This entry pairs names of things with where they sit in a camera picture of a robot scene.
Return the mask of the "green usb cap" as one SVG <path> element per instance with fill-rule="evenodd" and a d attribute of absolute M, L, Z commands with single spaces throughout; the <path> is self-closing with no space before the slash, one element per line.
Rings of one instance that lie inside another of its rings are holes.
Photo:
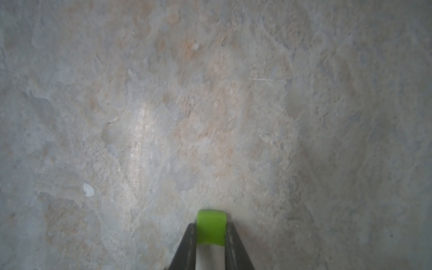
<path fill-rule="evenodd" d="M 225 246 L 227 215 L 220 210 L 202 209 L 196 217 L 197 244 Z"/>

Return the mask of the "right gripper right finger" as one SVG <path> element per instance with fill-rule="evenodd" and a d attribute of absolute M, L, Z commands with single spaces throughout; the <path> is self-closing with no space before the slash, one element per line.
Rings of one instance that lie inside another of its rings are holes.
<path fill-rule="evenodd" d="M 255 270 L 233 222 L 226 224 L 225 269 Z"/>

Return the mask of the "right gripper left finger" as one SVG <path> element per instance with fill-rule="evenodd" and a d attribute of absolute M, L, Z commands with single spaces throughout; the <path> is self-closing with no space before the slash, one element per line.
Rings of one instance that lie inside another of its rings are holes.
<path fill-rule="evenodd" d="M 195 223 L 190 223 L 184 232 L 168 270 L 195 270 L 196 247 L 197 228 Z"/>

